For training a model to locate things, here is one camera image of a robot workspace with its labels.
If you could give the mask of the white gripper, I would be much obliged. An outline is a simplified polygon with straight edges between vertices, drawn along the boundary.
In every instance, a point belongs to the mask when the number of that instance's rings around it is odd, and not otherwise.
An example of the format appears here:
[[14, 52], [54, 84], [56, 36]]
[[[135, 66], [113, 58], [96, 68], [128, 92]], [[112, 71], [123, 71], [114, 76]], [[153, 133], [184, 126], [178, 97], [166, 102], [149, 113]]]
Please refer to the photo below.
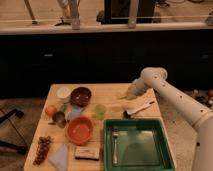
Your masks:
[[135, 99], [138, 96], [143, 95], [147, 91], [147, 86], [143, 79], [135, 79], [126, 92], [127, 99]]

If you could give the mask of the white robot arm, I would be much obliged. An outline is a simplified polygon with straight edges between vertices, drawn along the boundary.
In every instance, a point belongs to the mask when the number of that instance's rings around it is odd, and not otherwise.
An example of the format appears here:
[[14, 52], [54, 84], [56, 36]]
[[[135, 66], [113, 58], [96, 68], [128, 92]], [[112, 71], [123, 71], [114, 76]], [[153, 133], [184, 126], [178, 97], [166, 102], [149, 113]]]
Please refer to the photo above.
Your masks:
[[169, 84], [168, 73], [161, 67], [146, 67], [135, 79], [126, 95], [129, 99], [156, 90], [180, 112], [197, 132], [192, 171], [213, 171], [213, 110]]

